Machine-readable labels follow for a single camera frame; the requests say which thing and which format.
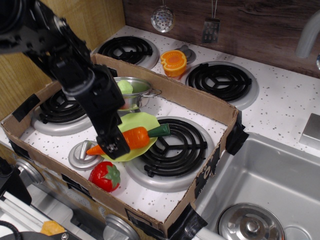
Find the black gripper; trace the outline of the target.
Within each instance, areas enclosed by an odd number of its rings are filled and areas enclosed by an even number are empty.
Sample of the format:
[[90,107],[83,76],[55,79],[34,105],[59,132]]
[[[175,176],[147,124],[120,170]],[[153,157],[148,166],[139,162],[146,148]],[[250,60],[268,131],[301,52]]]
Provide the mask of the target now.
[[63,70],[63,90],[81,105],[98,136],[96,141],[112,160],[130,152],[118,128],[118,109],[125,103],[122,93],[107,66],[68,66]]

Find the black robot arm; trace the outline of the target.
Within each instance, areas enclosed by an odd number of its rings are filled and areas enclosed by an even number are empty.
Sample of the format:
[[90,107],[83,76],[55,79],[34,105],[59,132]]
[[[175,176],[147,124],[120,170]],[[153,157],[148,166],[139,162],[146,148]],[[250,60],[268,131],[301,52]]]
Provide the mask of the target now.
[[64,18],[39,0],[0,3],[0,52],[23,53],[58,81],[65,95],[84,109],[105,154],[116,159],[130,148],[119,130],[118,109],[125,103],[108,67],[94,64],[86,43]]

